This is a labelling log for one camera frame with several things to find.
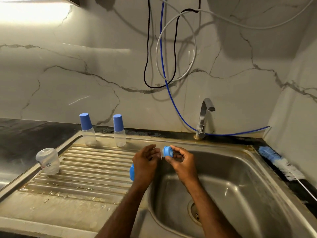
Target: forearm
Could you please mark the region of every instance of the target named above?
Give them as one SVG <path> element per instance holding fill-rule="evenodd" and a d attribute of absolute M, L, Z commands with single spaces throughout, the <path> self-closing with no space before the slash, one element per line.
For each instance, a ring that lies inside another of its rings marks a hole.
<path fill-rule="evenodd" d="M 196 204 L 206 238 L 241 238 L 199 181 L 186 187 Z"/>
<path fill-rule="evenodd" d="M 144 192 L 133 184 L 95 238 L 130 238 Z"/>

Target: white marble wall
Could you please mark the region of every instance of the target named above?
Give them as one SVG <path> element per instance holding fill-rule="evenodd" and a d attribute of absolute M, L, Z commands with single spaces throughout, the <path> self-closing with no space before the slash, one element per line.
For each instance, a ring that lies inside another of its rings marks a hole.
<path fill-rule="evenodd" d="M 317 11 L 292 63 L 265 134 L 278 153 L 317 187 Z"/>
<path fill-rule="evenodd" d="M 179 10 L 198 0 L 168 0 Z M 308 0 L 202 0 L 202 9 L 238 22 L 267 26 L 280 23 Z M 187 131 L 167 90 L 143 83 L 146 62 L 147 0 L 81 0 L 65 3 L 0 3 L 0 117 L 78 123 L 89 112 L 93 124 L 111 126 L 121 113 L 126 127 Z M 146 79 L 163 84 L 155 65 L 161 2 L 151 0 L 153 23 Z M 308 8 L 281 27 L 256 31 L 239 28 L 208 14 L 190 13 L 197 33 L 198 56 L 190 75 L 171 85 L 184 119 L 196 126 L 204 98 L 216 111 L 207 130 L 219 134 L 268 124 L 286 81 L 303 32 Z M 175 11 L 167 8 L 167 22 Z M 173 73 L 175 24 L 167 29 L 164 57 Z M 192 58 L 193 39 L 180 20 L 177 72 Z"/>

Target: black countertop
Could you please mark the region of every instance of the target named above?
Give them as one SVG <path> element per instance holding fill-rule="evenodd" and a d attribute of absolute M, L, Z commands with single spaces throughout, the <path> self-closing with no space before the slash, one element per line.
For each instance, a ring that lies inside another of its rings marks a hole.
<path fill-rule="evenodd" d="M 113 133 L 113 127 L 94 126 L 97 133 Z M 57 148 L 72 135 L 81 130 L 79 124 L 55 123 L 33 120 L 0 118 L 0 189 L 16 179 L 36 164 L 35 155 L 44 148 Z M 194 133 L 168 132 L 146 129 L 125 128 L 127 135 L 154 136 L 193 140 Z M 253 145 L 255 149 L 267 146 L 261 138 L 236 136 L 207 136 L 204 140 L 216 143 Z M 317 217 L 317 202 L 298 184 L 289 182 L 271 162 L 266 163 L 281 177 L 289 188 L 302 200 Z M 316 189 L 306 180 L 302 180 L 309 190 L 317 196 Z M 29 238 L 12 233 L 0 232 L 1 238 Z"/>

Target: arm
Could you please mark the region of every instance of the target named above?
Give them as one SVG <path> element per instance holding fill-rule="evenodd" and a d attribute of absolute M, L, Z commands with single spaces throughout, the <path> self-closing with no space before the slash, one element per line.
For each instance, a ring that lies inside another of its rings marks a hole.
<path fill-rule="evenodd" d="M 183 148 L 171 145 L 180 155 L 166 156 L 185 185 L 196 204 L 206 238 L 241 238 L 201 185 L 194 161 L 194 155 Z"/>
<path fill-rule="evenodd" d="M 155 144 L 145 146 L 133 157 L 134 182 L 121 203 L 95 238 L 129 238 L 142 197 L 152 182 L 161 157 Z"/>

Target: blue pipe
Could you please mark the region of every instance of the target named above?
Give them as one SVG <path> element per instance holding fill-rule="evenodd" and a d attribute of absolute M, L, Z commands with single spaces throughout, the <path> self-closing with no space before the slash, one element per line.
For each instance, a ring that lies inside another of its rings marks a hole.
<path fill-rule="evenodd" d="M 160 23 L 160 26 L 159 26 L 159 30 L 160 30 L 160 33 L 162 32 L 162 23 L 163 23 L 163 14 L 164 14 L 164 3 L 162 2 L 162 11 L 161 11 L 161 23 Z M 161 48 L 161 62 L 162 62 L 162 70 L 163 70 L 163 75 L 164 77 L 166 78 L 165 76 L 165 69 L 164 69 L 164 61 L 163 61 L 163 50 L 162 50 L 162 39 L 160 40 L 160 48 Z M 166 84 L 166 88 L 167 88 L 167 91 L 168 91 L 168 95 L 170 96 L 170 99 L 174 105 L 174 108 L 177 112 L 177 114 L 179 115 L 179 117 L 181 118 L 181 120 L 189 127 L 191 128 L 192 130 L 196 131 L 196 129 L 194 129 L 192 126 L 190 126 L 184 119 L 183 117 L 181 116 L 180 112 L 178 111 L 175 103 L 174 103 L 174 100 L 172 98 L 172 95 L 171 95 L 171 92 L 170 92 L 170 89 L 168 87 L 168 84 L 167 84 L 167 81 L 165 80 L 165 84 Z M 207 135 L 213 135 L 213 136 L 233 136 L 233 135 L 242 135 L 242 134 L 247 134 L 247 133 L 252 133 L 252 132 L 256 132 L 256 131 L 259 131 L 259 130 L 262 130 L 262 129 L 266 129 L 270 126 L 266 126 L 266 127 L 263 127 L 263 128 L 258 128 L 258 129 L 254 129 L 254 130 L 250 130 L 250 131 L 245 131 L 245 132 L 240 132 L 240 133 L 235 133 L 235 134 L 227 134 L 227 135 L 217 135 L 217 134 L 207 134 Z"/>

